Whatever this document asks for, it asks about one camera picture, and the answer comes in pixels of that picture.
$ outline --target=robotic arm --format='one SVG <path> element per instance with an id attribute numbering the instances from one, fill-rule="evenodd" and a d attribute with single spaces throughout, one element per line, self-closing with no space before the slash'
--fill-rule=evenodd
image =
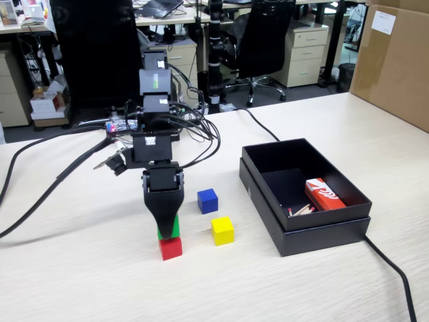
<path id="1" fill-rule="evenodd" d="M 172 76 L 171 70 L 165 68 L 166 60 L 165 50 L 144 53 L 144 69 L 139 71 L 143 105 L 135 114 L 131 131 L 133 147 L 121 150 L 103 164 L 117 176 L 127 169 L 145 168 L 142 176 L 145 204 L 155 217 L 161 236 L 168 239 L 184 199 L 184 174 L 179 163 L 172 161 L 172 140 L 179 136 L 174 135 L 178 133 L 177 127 L 169 120 L 171 115 L 177 115 L 177 110 L 169 105 Z"/>

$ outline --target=white box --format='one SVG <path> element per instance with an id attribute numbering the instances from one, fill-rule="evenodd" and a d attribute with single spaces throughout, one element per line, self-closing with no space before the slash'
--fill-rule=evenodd
<path id="1" fill-rule="evenodd" d="M 45 97 L 33 97 L 30 100 L 34 113 L 56 112 L 60 107 L 60 102 L 55 95 L 46 95 Z"/>
<path id="2" fill-rule="evenodd" d="M 50 113 L 32 113 L 32 119 L 63 119 L 67 117 L 70 110 L 70 104 L 61 106 L 56 112 Z"/>

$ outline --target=open box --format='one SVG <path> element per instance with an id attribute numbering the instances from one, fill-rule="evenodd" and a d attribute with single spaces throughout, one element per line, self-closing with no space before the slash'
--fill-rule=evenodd
<path id="1" fill-rule="evenodd" d="M 372 202 L 305 139 L 243 147 L 240 178 L 282 256 L 362 240 Z M 345 208 L 296 217 L 314 204 L 306 180 L 322 178 Z"/>

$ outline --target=office chair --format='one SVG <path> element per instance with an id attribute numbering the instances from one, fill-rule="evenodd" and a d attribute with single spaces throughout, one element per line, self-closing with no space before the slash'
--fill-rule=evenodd
<path id="1" fill-rule="evenodd" d="M 51 0 L 72 108 L 139 98 L 142 67 L 131 0 Z"/>
<path id="2" fill-rule="evenodd" d="M 283 68 L 285 37 L 294 13 L 295 2 L 296 0 L 253 0 L 239 48 L 236 37 L 222 32 L 222 35 L 234 44 L 235 55 L 224 51 L 221 54 L 221 62 L 237 73 L 235 84 L 227 85 L 223 90 L 249 86 L 248 107 L 253 104 L 253 92 L 256 86 L 275 89 L 281 93 L 280 101 L 286 100 L 283 90 L 271 84 L 261 83 L 268 77 L 258 80 L 256 78 Z M 239 83 L 240 78 L 250 78 L 250 81 Z"/>

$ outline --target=blue cube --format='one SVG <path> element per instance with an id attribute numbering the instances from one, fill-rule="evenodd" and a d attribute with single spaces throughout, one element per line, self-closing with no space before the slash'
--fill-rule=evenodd
<path id="1" fill-rule="evenodd" d="M 202 214 L 212 213 L 218 210 L 218 199 L 213 189 L 200 191 L 197 195 L 198 206 Z"/>

